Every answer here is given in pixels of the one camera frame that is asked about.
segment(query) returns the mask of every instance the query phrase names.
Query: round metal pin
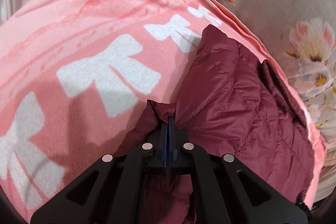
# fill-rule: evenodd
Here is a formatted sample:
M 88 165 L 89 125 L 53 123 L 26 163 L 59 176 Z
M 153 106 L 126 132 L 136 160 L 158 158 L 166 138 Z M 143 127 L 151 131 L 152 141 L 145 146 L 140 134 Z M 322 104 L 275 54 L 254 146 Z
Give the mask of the round metal pin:
M 231 154 L 225 154 L 223 156 L 223 160 L 225 160 L 226 162 L 233 162 L 235 159 L 235 157 Z
M 101 159 L 103 160 L 103 162 L 110 162 L 111 160 L 113 160 L 113 156 L 110 154 L 106 154 Z
M 144 143 L 142 145 L 143 150 L 151 150 L 153 148 L 153 145 L 151 143 Z
M 193 150 L 194 149 L 194 145 L 192 143 L 185 143 L 183 145 L 183 148 L 186 150 Z

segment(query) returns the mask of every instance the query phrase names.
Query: maroon fabric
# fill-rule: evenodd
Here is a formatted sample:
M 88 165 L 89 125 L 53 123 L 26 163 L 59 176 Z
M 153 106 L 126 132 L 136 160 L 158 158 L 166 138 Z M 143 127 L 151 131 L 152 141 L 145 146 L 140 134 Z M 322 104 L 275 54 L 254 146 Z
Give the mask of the maroon fabric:
M 235 155 L 290 201 L 312 180 L 314 153 L 303 111 L 268 61 L 209 25 L 175 104 L 148 101 L 117 151 L 143 143 L 158 120 L 175 126 L 208 153 Z M 148 176 L 141 223 L 194 223 L 189 176 Z

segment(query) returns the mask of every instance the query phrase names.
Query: pink fleece fabric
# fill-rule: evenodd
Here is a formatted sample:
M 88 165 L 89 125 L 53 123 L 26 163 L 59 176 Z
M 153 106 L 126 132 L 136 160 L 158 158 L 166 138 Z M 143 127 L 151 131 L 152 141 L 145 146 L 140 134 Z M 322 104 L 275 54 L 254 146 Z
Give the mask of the pink fleece fabric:
M 0 28 L 0 184 L 32 214 L 97 158 L 114 153 L 146 100 L 171 103 L 213 24 L 287 78 L 261 41 L 214 0 L 31 0 Z M 304 110 L 315 153 L 325 145 Z

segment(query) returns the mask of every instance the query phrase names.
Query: burgundy puffer jacket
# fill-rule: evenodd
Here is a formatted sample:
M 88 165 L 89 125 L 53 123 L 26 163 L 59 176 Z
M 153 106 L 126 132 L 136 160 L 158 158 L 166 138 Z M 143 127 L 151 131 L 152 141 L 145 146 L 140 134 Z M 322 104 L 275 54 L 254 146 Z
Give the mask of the burgundy puffer jacket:
M 175 126 L 208 153 L 230 153 L 290 201 L 312 180 L 314 153 L 303 111 L 268 61 L 209 25 L 175 104 L 148 101 L 116 155 L 146 141 L 175 115 Z M 193 223 L 190 176 L 148 176 L 141 223 Z

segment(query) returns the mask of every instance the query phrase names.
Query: black metal bracket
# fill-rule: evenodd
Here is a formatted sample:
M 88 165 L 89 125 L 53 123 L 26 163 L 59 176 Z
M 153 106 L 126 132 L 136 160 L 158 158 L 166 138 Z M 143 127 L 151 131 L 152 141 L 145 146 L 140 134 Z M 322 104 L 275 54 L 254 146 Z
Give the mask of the black metal bracket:
M 308 223 L 301 208 L 237 158 L 209 155 L 189 143 L 169 117 L 128 155 L 97 160 L 37 210 L 31 224 L 139 223 L 144 175 L 163 175 L 167 166 L 173 175 L 191 175 L 199 224 Z

